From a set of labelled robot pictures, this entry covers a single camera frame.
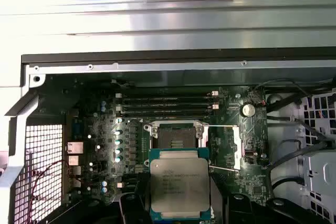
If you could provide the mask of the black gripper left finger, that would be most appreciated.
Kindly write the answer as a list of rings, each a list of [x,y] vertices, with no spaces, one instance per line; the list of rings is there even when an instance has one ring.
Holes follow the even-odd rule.
[[[100,199],[81,199],[60,207],[43,219],[43,223],[151,223],[149,208],[150,174],[139,173],[135,190],[118,194],[111,203]]]

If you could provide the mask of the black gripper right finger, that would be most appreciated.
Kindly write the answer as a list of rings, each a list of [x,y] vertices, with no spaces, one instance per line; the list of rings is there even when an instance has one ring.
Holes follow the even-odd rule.
[[[211,206],[217,223],[328,223],[290,200],[273,198],[264,206],[231,193],[224,175],[210,173]]]

